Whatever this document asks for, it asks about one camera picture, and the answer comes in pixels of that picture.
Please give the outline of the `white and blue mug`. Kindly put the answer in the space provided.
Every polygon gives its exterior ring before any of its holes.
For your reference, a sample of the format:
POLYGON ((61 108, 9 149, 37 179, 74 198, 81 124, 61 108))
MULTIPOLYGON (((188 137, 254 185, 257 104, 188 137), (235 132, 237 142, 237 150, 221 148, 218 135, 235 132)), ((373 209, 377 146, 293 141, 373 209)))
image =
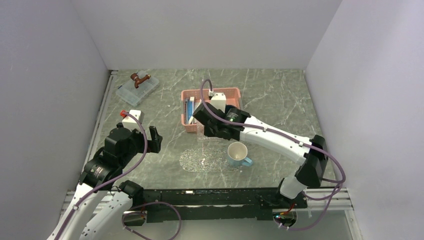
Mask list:
POLYGON ((253 161, 248 157, 248 148, 241 142, 233 142, 227 148, 228 163, 230 166, 250 167, 253 161))

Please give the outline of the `pink plastic basket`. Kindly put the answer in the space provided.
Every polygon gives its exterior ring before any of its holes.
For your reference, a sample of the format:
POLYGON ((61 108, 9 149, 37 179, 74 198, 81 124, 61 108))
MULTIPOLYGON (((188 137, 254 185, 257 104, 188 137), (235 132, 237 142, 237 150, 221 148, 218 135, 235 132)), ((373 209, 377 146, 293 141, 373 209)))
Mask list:
MULTIPOLYGON (((215 88, 214 93, 224 93, 226 96, 226 104, 235 106, 239 109, 242 109, 242 99, 241 92, 237 87, 226 87, 226 88, 215 88)), ((200 90, 199 89, 187 89, 181 92, 181 101, 182 101, 182 114, 180 117, 181 124, 184 127, 187 133, 196 133, 197 132, 197 123, 188 125, 186 124, 186 103, 185 99, 189 97, 194 97, 195 106, 197 106, 200 99, 200 90)))

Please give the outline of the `clear textured oval tray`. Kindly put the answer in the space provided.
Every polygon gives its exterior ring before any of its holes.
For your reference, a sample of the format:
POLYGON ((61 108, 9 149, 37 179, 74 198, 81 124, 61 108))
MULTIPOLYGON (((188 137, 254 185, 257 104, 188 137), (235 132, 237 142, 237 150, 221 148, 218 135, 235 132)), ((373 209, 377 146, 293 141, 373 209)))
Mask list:
POLYGON ((179 164, 190 173, 237 172, 242 168, 230 165, 227 151, 221 148, 186 149, 180 155, 179 164))

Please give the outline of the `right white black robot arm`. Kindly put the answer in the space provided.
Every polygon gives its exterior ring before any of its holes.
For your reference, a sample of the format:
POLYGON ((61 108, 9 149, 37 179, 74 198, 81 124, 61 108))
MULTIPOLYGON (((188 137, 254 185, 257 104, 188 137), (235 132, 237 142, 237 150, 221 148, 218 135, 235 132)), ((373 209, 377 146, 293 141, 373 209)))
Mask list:
POLYGON ((192 116, 204 126, 207 137, 256 144, 298 165, 294 174, 283 178, 278 185, 275 200, 280 207, 289 207, 307 188, 321 187, 328 163, 322 136, 309 138, 285 132, 235 106, 224 112, 208 102, 201 103, 192 116))

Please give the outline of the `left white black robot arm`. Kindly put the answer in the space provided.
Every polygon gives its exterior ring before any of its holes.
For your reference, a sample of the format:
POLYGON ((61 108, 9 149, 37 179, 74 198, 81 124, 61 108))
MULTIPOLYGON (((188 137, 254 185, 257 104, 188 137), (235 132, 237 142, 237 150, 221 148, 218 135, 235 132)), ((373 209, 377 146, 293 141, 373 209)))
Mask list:
POLYGON ((98 240, 128 209, 144 203, 143 187, 126 180, 112 199, 97 214, 98 204, 112 189, 123 169, 137 154, 159 153, 163 137, 155 126, 149 127, 150 139, 135 123, 118 123, 104 140, 104 146, 88 161, 79 177, 73 198, 48 237, 50 240, 98 240))

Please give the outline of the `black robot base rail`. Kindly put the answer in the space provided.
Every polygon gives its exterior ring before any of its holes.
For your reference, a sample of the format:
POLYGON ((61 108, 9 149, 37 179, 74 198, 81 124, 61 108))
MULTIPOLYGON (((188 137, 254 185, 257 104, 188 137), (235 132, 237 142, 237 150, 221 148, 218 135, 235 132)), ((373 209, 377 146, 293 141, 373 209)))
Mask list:
POLYGON ((130 213, 147 223, 255 219, 290 226, 296 221, 296 210, 305 210, 309 200, 304 193, 289 199, 275 187, 144 189, 126 180, 116 190, 128 194, 132 200, 130 213))

